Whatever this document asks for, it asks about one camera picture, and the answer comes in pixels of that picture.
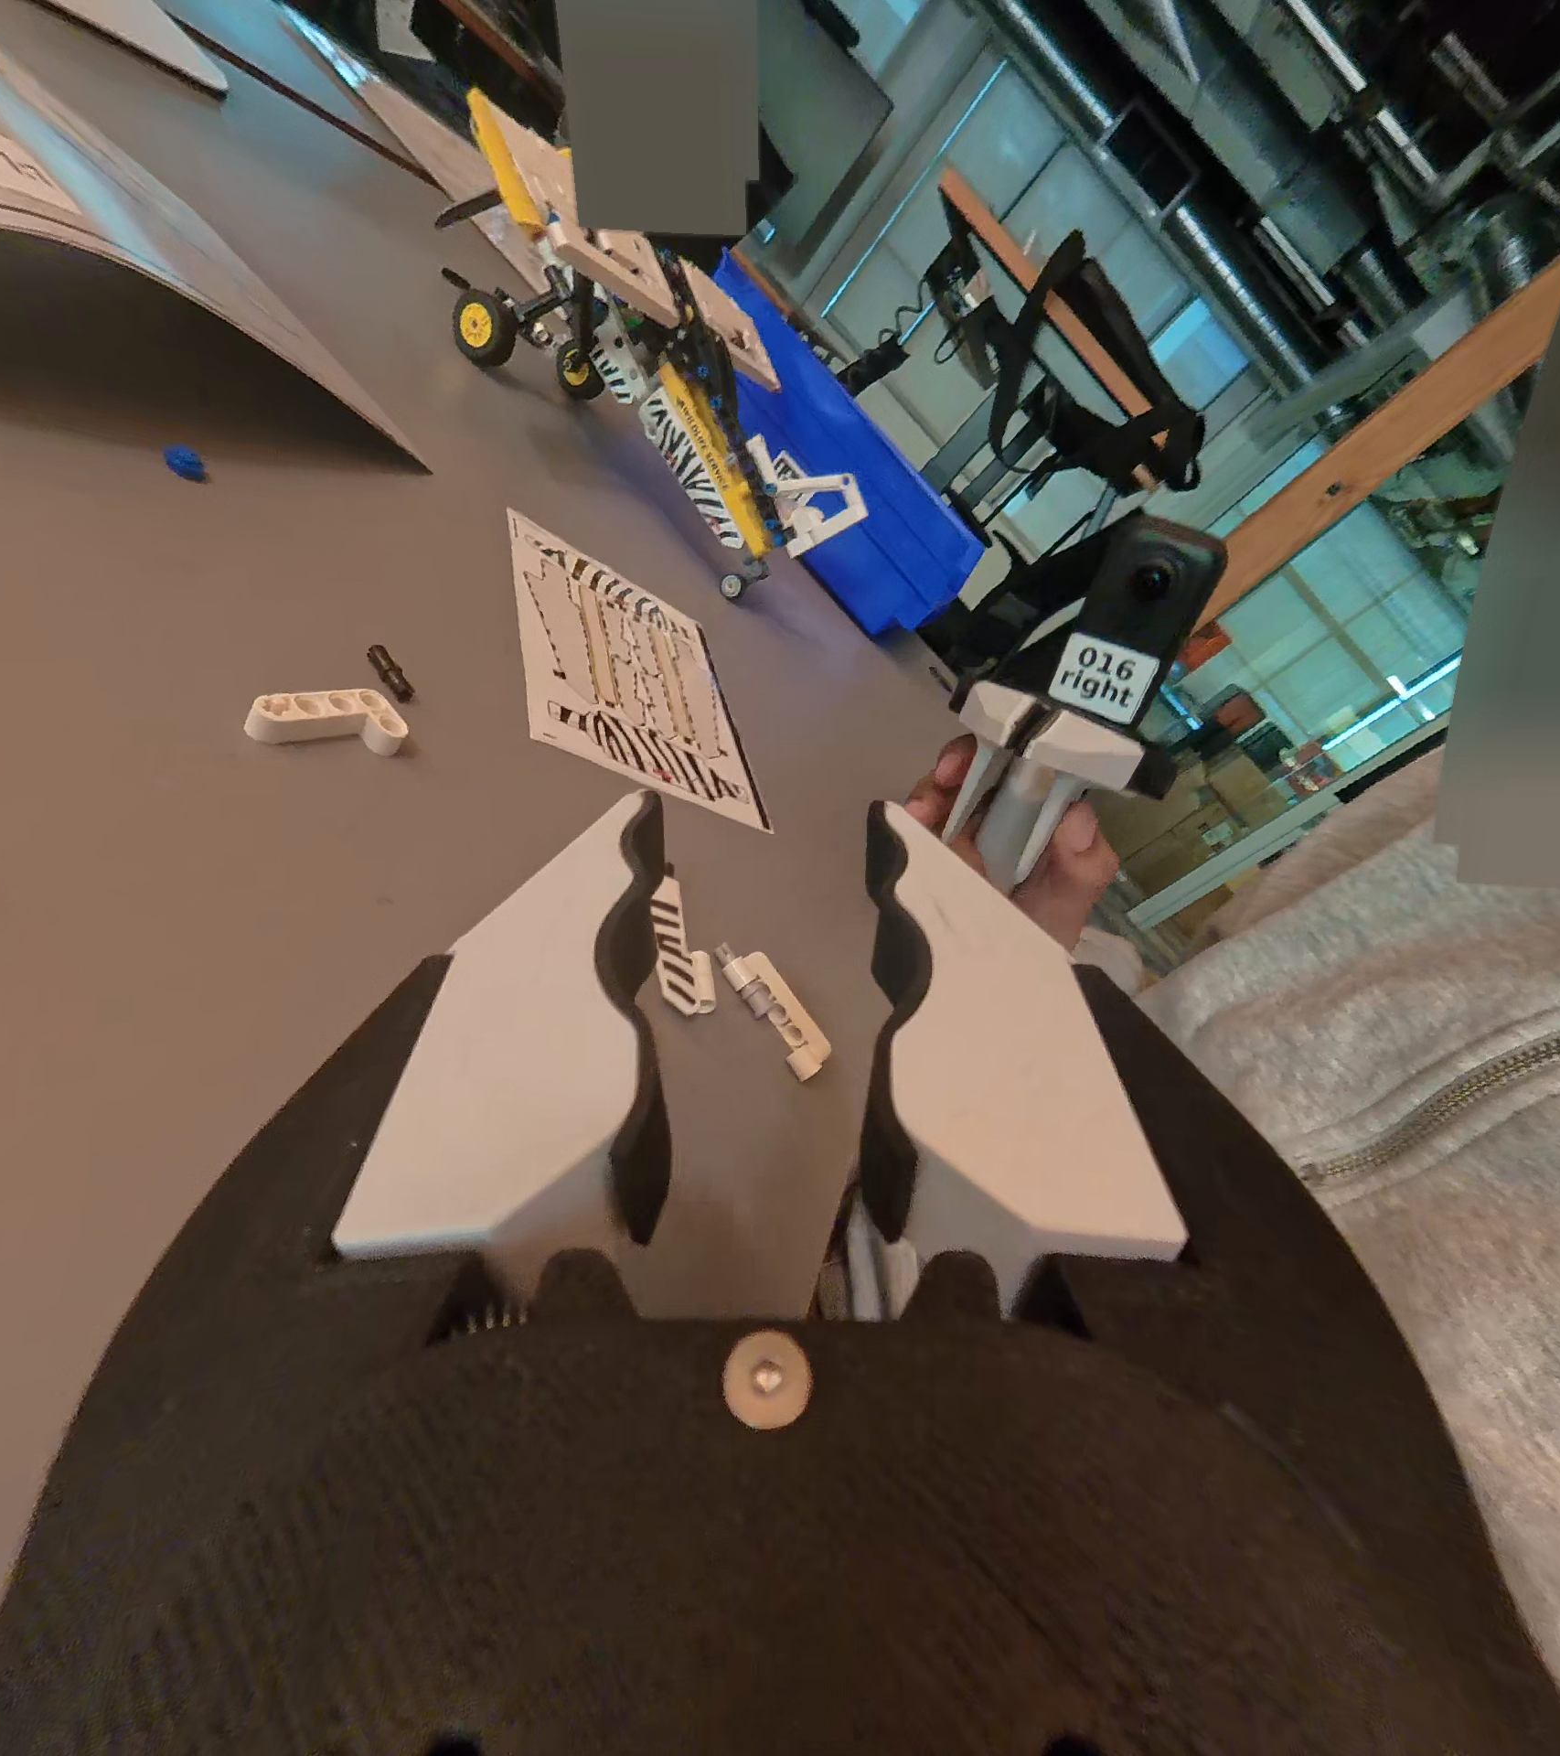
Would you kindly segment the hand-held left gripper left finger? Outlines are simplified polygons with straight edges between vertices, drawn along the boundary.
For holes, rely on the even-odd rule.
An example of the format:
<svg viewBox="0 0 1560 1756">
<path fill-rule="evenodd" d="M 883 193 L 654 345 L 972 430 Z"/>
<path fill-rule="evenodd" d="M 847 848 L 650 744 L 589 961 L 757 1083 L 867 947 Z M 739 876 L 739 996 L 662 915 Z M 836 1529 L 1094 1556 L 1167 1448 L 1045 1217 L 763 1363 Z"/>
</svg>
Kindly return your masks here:
<svg viewBox="0 0 1560 1756">
<path fill-rule="evenodd" d="M 449 953 L 331 1231 L 348 1261 L 473 1253 L 502 1290 L 652 1243 L 670 1128 L 650 1022 L 662 805 L 625 795 Z"/>
</svg>

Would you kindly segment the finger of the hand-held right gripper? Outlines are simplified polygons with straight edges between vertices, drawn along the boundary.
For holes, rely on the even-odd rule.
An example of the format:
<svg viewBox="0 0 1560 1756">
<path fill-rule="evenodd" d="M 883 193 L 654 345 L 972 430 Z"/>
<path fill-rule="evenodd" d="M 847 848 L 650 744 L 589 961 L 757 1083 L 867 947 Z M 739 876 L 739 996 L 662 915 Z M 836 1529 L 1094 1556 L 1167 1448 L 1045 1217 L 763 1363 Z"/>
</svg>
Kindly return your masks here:
<svg viewBox="0 0 1560 1756">
<path fill-rule="evenodd" d="M 1043 803 L 1090 793 L 1161 801 L 1177 781 L 1177 759 L 1108 722 L 1054 710 L 1031 732 L 1031 775 L 1047 777 Z"/>
<path fill-rule="evenodd" d="M 974 738 L 978 753 L 1019 753 L 1049 716 L 1049 698 L 1039 690 L 982 677 L 958 686 L 952 710 L 960 728 Z"/>
</svg>

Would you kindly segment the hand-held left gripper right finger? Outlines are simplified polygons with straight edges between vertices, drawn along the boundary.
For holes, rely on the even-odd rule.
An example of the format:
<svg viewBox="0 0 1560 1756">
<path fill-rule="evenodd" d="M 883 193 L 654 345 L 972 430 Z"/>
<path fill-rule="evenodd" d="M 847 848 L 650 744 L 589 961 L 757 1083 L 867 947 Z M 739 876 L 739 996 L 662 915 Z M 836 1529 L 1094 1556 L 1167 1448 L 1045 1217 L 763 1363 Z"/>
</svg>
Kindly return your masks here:
<svg viewBox="0 0 1560 1756">
<path fill-rule="evenodd" d="M 1070 955 L 899 803 L 871 803 L 863 838 L 889 1010 L 857 1203 L 885 1253 L 976 1255 L 1003 1298 L 1054 1255 L 1175 1261 L 1187 1225 Z"/>
</svg>

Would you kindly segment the zebra striped lego piece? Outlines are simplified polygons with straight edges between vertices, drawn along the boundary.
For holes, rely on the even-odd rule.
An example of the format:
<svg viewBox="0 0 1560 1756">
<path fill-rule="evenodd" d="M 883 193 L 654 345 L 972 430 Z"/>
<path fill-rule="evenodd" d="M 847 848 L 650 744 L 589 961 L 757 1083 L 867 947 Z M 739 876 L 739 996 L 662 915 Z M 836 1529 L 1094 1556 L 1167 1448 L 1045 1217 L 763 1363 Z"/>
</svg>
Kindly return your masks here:
<svg viewBox="0 0 1560 1756">
<path fill-rule="evenodd" d="M 707 1016 L 717 1006 L 711 957 L 686 937 L 680 884 L 670 866 L 650 898 L 654 976 L 664 1002 L 678 1016 Z"/>
</svg>

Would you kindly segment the white lego beam with axle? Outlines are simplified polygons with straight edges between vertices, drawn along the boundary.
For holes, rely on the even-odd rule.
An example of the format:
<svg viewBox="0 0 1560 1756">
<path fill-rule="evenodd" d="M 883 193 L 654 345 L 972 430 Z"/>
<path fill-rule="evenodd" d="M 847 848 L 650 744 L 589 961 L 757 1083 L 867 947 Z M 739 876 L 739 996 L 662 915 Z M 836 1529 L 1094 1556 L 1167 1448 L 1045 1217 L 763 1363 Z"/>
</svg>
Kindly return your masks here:
<svg viewBox="0 0 1560 1756">
<path fill-rule="evenodd" d="M 784 1063 L 798 1083 L 814 1079 L 830 1059 L 832 1045 L 812 1014 L 792 992 L 765 953 L 735 953 L 727 945 L 713 951 L 719 971 L 747 1010 L 769 1024 L 784 1047 Z"/>
</svg>

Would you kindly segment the white angled lego beam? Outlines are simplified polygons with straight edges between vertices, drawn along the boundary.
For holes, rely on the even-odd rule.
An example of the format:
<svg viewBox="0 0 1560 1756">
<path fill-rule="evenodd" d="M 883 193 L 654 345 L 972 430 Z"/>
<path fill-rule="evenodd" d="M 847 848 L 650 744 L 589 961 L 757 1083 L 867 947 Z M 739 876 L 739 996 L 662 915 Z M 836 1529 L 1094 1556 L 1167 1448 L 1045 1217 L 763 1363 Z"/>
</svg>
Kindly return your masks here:
<svg viewBox="0 0 1560 1756">
<path fill-rule="evenodd" d="M 394 757 L 410 734 L 394 704 L 372 688 L 258 694 L 242 730 L 260 744 L 356 740 L 378 757 Z"/>
</svg>

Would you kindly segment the person's right forearm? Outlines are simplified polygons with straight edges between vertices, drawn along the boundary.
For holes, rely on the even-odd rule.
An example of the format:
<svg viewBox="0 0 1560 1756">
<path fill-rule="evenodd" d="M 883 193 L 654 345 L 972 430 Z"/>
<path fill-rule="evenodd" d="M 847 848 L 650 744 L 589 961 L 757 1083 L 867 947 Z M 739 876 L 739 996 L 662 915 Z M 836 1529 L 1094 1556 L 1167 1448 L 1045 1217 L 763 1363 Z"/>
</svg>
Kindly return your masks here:
<svg viewBox="0 0 1560 1756">
<path fill-rule="evenodd" d="M 1271 998 L 1445 961 L 1457 888 L 1451 852 L 1433 844 L 1443 759 L 1435 748 L 1325 817 L 1220 905 L 1167 976 L 1151 976 L 1133 943 L 1092 919 L 1051 933 L 1068 963 L 1100 969 L 1173 1036 Z"/>
</svg>

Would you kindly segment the yellow white lego plane model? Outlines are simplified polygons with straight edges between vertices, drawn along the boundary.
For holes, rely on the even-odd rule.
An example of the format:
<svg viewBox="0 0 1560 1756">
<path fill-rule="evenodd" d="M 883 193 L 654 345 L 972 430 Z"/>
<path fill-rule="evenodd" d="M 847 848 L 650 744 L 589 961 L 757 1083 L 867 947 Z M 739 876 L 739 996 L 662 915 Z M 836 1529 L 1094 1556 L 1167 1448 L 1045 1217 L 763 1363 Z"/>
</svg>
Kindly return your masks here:
<svg viewBox="0 0 1560 1756">
<path fill-rule="evenodd" d="M 465 276 L 451 337 L 483 371 L 520 343 L 544 351 L 573 402 L 607 392 L 636 414 L 646 442 L 713 538 L 735 556 L 729 602 L 767 578 L 776 552 L 800 558 L 865 521 L 849 471 L 808 473 L 745 428 L 739 381 L 778 392 L 778 375 L 749 317 L 698 266 L 640 231 L 593 231 L 575 213 L 571 154 L 467 93 L 469 132 L 490 185 L 455 201 L 439 229 L 500 213 L 542 268 L 536 296 L 516 300 Z"/>
</svg>

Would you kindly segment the grey lego instruction booklet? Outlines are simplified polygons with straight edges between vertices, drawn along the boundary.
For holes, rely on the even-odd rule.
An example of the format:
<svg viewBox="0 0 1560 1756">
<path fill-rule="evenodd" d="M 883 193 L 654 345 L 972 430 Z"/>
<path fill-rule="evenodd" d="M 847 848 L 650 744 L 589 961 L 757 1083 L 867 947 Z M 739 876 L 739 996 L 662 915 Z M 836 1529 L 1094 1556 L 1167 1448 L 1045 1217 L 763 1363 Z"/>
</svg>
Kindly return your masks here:
<svg viewBox="0 0 1560 1756">
<path fill-rule="evenodd" d="M 0 233 L 132 270 L 260 343 L 414 461 L 425 459 L 238 252 L 0 49 Z"/>
</svg>

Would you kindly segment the person's right hand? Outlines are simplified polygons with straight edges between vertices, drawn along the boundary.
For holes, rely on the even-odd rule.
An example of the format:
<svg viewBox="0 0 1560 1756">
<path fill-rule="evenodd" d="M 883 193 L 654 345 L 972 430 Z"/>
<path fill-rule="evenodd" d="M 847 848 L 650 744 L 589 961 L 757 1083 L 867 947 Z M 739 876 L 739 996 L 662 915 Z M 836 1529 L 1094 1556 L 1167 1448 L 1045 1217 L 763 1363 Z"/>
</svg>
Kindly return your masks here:
<svg viewBox="0 0 1560 1756">
<path fill-rule="evenodd" d="M 948 740 L 932 769 L 905 799 L 905 811 L 940 836 L 974 757 L 974 736 Z M 1074 801 L 1011 903 L 1066 953 L 1090 923 L 1092 911 L 1120 872 L 1120 858 L 1104 838 L 1092 801 Z"/>
</svg>

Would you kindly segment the black backpack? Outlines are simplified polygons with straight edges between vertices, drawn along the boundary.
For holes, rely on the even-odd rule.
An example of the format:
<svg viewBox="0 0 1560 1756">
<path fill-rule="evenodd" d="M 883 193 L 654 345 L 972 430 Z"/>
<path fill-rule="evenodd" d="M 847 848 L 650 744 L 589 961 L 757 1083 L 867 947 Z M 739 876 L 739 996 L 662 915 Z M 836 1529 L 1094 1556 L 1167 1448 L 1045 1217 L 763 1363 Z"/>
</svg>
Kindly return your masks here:
<svg viewBox="0 0 1560 1756">
<path fill-rule="evenodd" d="M 982 390 L 936 458 L 952 483 L 1084 471 L 1118 495 L 1198 481 L 1204 418 L 1171 386 L 1082 231 L 1035 262 L 956 169 L 938 181 L 946 242 L 926 272 L 948 355 Z"/>
</svg>

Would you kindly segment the blue plastic bin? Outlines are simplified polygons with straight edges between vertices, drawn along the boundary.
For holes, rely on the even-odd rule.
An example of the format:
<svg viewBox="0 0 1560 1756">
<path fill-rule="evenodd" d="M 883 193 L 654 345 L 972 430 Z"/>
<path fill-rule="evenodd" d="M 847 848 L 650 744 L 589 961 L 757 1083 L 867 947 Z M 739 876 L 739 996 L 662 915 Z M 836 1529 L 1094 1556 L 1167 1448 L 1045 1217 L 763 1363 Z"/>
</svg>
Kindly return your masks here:
<svg viewBox="0 0 1560 1756">
<path fill-rule="evenodd" d="M 960 594 L 980 540 L 731 252 L 721 254 L 713 282 L 753 321 L 780 381 L 767 390 L 739 377 L 745 432 L 759 434 L 769 454 L 788 452 L 804 473 L 851 473 L 865 503 L 865 517 L 804 552 L 802 566 L 867 637 L 916 629 Z"/>
</svg>

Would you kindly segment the zebra striped sticker sheet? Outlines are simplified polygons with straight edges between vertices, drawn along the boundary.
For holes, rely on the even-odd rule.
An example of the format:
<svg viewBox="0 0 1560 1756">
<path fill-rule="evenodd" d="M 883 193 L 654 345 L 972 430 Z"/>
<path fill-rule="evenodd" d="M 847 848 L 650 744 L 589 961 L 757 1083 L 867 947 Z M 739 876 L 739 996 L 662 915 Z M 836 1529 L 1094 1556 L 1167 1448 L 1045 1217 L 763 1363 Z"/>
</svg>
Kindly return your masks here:
<svg viewBox="0 0 1560 1756">
<path fill-rule="evenodd" d="M 520 511 L 504 529 L 530 740 L 769 834 L 699 623 Z"/>
</svg>

